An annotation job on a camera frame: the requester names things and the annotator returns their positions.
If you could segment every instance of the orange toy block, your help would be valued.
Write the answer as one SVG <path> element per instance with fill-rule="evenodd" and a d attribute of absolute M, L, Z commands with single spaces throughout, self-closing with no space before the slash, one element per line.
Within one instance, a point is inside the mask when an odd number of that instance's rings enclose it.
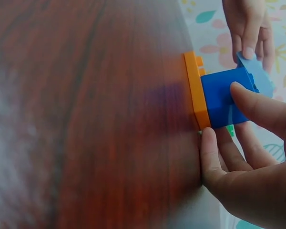
<path fill-rule="evenodd" d="M 211 127 L 208 110 L 204 98 L 204 89 L 200 77 L 205 75 L 205 70 L 199 68 L 203 66 L 204 62 L 202 57 L 196 57 L 195 52 L 186 52 L 184 59 L 187 68 L 187 75 L 192 94 L 193 109 L 196 116 L 200 130 L 206 127 Z"/>

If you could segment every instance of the wooden surface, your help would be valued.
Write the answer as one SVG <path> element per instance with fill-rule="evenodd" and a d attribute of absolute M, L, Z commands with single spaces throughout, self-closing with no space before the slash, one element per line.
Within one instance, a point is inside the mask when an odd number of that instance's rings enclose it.
<path fill-rule="evenodd" d="M 175 0 L 0 0 L 0 228 L 184 228 L 191 49 Z"/>

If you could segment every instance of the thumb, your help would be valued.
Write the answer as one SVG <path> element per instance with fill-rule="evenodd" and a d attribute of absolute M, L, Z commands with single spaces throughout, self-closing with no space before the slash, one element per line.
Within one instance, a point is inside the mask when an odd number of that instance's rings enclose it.
<path fill-rule="evenodd" d="M 284 138 L 286 131 L 286 103 L 269 99 L 259 93 L 232 83 L 231 95 L 243 114 L 257 125 Z"/>
<path fill-rule="evenodd" d="M 253 59 L 262 20 L 263 15 L 248 10 L 245 30 L 242 36 L 243 56 L 248 60 Z"/>

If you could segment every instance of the blue toy block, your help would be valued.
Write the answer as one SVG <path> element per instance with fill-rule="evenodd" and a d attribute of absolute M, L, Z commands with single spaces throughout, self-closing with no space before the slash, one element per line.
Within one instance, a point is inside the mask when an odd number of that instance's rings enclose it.
<path fill-rule="evenodd" d="M 245 67 L 204 75 L 201 81 L 212 128 L 248 121 L 236 107 L 230 94 L 230 85 L 233 82 L 239 82 L 250 91 L 259 92 L 253 75 Z"/>
<path fill-rule="evenodd" d="M 256 59 L 246 60 L 241 52 L 237 53 L 238 68 L 245 67 L 247 72 L 254 76 L 254 81 L 259 92 L 269 98 L 273 97 L 273 85 L 269 80 L 269 75 L 263 70 L 262 63 Z"/>

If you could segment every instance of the finger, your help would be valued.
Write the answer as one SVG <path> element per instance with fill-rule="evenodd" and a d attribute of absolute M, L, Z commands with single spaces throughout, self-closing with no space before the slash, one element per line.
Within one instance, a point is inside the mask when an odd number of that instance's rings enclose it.
<path fill-rule="evenodd" d="M 255 47 L 258 41 L 259 28 L 263 16 L 256 12 L 249 12 L 246 15 L 245 30 L 242 37 L 243 56 L 251 60 L 254 56 Z"/>
<path fill-rule="evenodd" d="M 264 58 L 263 58 L 263 68 L 268 73 L 271 73 L 272 66 L 275 62 L 275 45 L 273 39 L 273 33 L 268 36 L 268 39 L 263 41 Z"/>
<path fill-rule="evenodd" d="M 204 185 L 207 188 L 213 189 L 212 187 L 216 186 L 217 181 L 226 172 L 221 169 L 216 135 L 211 128 L 206 128 L 202 132 L 200 157 Z"/>
<path fill-rule="evenodd" d="M 258 40 L 255 48 L 255 53 L 258 61 L 263 61 L 264 58 L 264 48 L 263 48 L 263 41 Z"/>
<path fill-rule="evenodd" d="M 264 59 L 263 68 L 270 73 L 275 61 L 275 45 L 271 20 L 266 12 L 264 24 L 260 29 L 260 39 L 263 41 Z"/>
<path fill-rule="evenodd" d="M 233 142 L 227 128 L 223 127 L 216 131 L 217 145 L 221 156 L 230 172 L 250 171 L 252 167 L 245 161 L 237 146 Z"/>
<path fill-rule="evenodd" d="M 237 107 L 248 119 L 280 138 L 284 138 L 286 132 L 286 103 L 251 92 L 239 83 L 231 84 L 231 95 Z"/>
<path fill-rule="evenodd" d="M 225 164 L 223 156 L 221 156 L 221 153 L 219 150 L 218 150 L 218 158 L 219 158 L 221 169 L 225 172 L 229 172 L 229 169 L 228 169 L 227 165 Z"/>
<path fill-rule="evenodd" d="M 246 161 L 253 169 L 278 164 L 255 136 L 249 122 L 235 125 L 235 133 L 243 148 Z"/>
<path fill-rule="evenodd" d="M 232 49 L 233 49 L 233 60 L 235 63 L 237 63 L 237 53 L 242 50 L 242 40 L 239 35 L 231 34 L 232 38 Z"/>

